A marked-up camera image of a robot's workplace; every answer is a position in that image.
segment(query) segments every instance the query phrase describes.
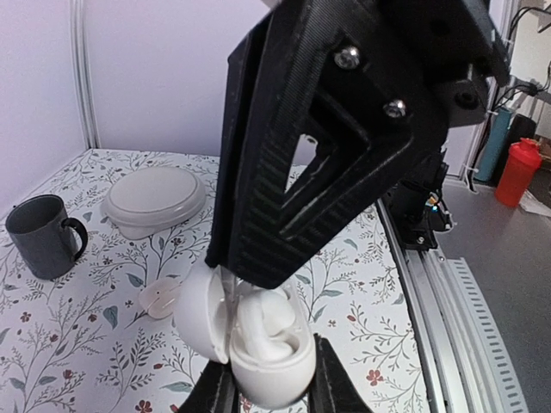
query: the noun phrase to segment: white earbud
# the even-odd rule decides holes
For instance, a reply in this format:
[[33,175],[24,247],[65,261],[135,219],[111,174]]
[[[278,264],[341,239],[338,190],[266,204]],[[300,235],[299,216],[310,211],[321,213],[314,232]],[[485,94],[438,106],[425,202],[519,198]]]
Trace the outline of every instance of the white earbud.
[[243,297],[238,305],[238,322],[247,353],[261,361],[280,361],[292,355],[294,350],[288,343],[270,336],[290,327],[295,318],[287,296],[263,290]]

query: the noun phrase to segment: white wall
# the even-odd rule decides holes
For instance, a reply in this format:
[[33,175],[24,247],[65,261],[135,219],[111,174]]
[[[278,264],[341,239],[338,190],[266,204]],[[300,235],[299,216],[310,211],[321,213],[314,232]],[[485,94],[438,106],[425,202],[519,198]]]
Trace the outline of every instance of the white wall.
[[0,216],[84,150],[69,2],[0,0]]
[[474,131],[476,126],[454,127],[448,132],[446,157],[444,162],[449,165],[448,174],[460,176],[467,156],[474,142]]
[[[543,2],[543,0],[523,2],[523,5],[537,7],[549,4],[551,4],[551,0],[546,2]],[[537,29],[540,23],[538,16],[535,13],[528,13],[518,25],[511,73],[522,80],[535,79],[544,84],[547,80],[547,68],[551,60],[551,28],[538,34]],[[536,122],[539,121],[536,133],[551,139],[550,105],[533,102],[531,97],[527,97],[518,113],[527,116],[532,114],[532,119]]]
[[227,56],[260,0],[86,2],[102,147],[218,155]]

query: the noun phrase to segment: gray floor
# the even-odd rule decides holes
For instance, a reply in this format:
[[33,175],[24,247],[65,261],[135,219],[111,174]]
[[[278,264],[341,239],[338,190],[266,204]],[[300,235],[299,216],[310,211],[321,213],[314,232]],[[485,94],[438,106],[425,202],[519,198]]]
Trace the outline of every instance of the gray floor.
[[457,222],[438,236],[464,257],[499,326],[531,412],[551,411],[551,224],[498,203],[489,188],[444,186]]

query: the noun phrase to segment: cable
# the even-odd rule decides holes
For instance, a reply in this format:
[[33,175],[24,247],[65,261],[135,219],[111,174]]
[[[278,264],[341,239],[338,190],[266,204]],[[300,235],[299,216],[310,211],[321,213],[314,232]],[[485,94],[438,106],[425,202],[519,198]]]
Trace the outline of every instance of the cable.
[[[536,90],[536,93],[546,92],[546,91],[549,90],[550,86],[551,86],[551,60],[549,60],[549,63],[548,63],[548,76],[547,76],[547,79],[545,81],[545,84],[543,84],[543,86],[541,88],[538,88]],[[515,90],[515,92],[511,96],[506,98],[504,102],[501,102],[504,99],[504,97],[506,97],[507,94],[509,92],[511,92],[512,90]],[[510,102],[516,95],[518,95],[519,93],[523,93],[523,92],[530,92],[529,86],[524,85],[524,84],[519,84],[518,86],[512,86],[512,87],[506,89],[505,92],[496,100],[496,103],[493,106],[492,111],[496,111],[500,108],[503,108],[507,102]]]
[[486,144],[488,143],[488,139],[490,138],[491,129],[492,128],[490,126],[490,122],[487,122],[484,127],[484,132],[482,135],[482,139],[480,140],[479,147],[476,150],[476,153],[474,154],[474,160],[472,163],[473,168],[468,168],[468,172],[465,175],[465,177],[467,178],[467,186],[469,190],[474,194],[477,194],[477,191],[474,187],[474,174],[476,174],[476,172],[478,171],[476,169],[476,164],[479,162],[479,158],[480,158],[480,155],[482,154],[482,151],[484,150],[484,148],[486,148]]
[[542,9],[541,7],[521,7],[511,20],[511,25],[509,26],[509,40],[513,37],[513,33],[520,20],[530,11],[537,11],[538,13],[551,15],[551,10]]

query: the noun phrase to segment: mug handle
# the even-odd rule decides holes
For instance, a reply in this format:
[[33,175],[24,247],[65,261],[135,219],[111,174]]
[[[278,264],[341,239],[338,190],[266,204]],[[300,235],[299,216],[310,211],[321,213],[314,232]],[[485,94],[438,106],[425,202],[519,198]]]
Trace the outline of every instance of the mug handle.
[[77,254],[74,255],[73,260],[77,261],[78,258],[81,257],[81,255],[84,253],[84,250],[86,249],[86,245],[88,245],[88,232],[86,231],[86,228],[84,227],[83,223],[80,222],[76,218],[66,218],[63,221],[61,221],[61,227],[62,228],[72,228],[75,230],[80,237],[80,240],[82,241],[82,246],[80,247],[80,250],[78,250]]

